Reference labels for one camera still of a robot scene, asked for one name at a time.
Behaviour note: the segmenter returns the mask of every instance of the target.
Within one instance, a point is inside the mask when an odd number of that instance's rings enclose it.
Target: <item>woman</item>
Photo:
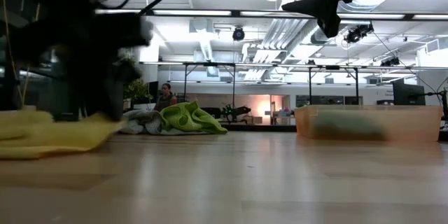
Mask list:
[[[162,97],[159,98],[157,101],[157,104],[154,107],[155,111],[161,112],[162,109],[175,105],[177,103],[177,98],[174,96],[174,94],[171,92],[171,85],[168,83],[165,83],[162,85]]]

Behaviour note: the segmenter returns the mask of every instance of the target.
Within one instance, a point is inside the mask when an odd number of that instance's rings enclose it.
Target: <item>plastic storage bin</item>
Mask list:
[[[297,134],[311,139],[437,141],[442,107],[311,105],[295,109]]]

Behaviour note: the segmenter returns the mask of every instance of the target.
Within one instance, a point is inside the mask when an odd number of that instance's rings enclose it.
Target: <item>green blanket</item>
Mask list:
[[[169,106],[160,114],[164,130],[176,128],[184,132],[227,133],[227,129],[223,128],[213,116],[200,109],[196,101]]]

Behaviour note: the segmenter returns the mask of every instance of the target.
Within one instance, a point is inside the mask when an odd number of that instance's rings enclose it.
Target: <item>ceiling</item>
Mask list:
[[[109,0],[108,4],[117,5],[121,1]],[[151,1],[153,0],[130,0],[125,8],[140,9]],[[157,8],[279,10],[282,1],[285,0],[163,0]],[[446,0],[385,0],[372,12],[448,13],[448,6]],[[160,44],[160,55],[164,61],[186,60],[188,57],[193,60],[194,51],[201,50],[200,40],[189,31],[192,19],[194,17],[148,17],[148,20],[154,24],[155,37]],[[211,49],[238,53],[242,52],[245,43],[261,42],[272,28],[273,21],[270,18],[208,17],[208,19],[213,23],[214,32],[214,37],[210,41]],[[448,34],[448,22],[373,21],[372,24],[377,36],[369,34],[359,43],[351,45],[349,49],[341,39],[336,38],[327,42],[316,52],[319,57],[315,57],[313,53],[307,55],[307,58],[313,58],[317,64],[344,64],[347,63],[347,59],[350,63],[362,64],[371,61],[373,57],[385,55],[389,50],[399,48],[400,59],[405,64],[413,64],[416,48],[424,46],[425,42]],[[232,33],[235,27],[243,28],[246,34],[245,41],[233,41]]]

